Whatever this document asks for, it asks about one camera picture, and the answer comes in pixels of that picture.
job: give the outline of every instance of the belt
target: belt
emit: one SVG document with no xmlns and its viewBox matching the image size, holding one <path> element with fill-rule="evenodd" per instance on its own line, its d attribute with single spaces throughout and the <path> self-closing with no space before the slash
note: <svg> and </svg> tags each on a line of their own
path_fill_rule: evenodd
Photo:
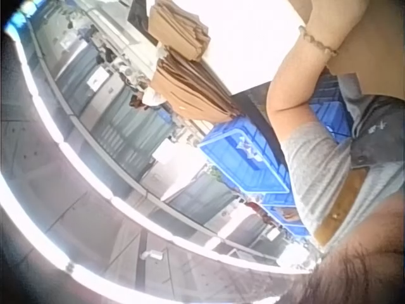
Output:
<svg viewBox="0 0 405 304">
<path fill-rule="evenodd" d="M 349 171 L 332 209 L 315 230 L 314 238 L 319 245 L 325 246 L 346 219 L 366 179 L 367 172 L 367 168 L 356 168 Z"/>
</svg>

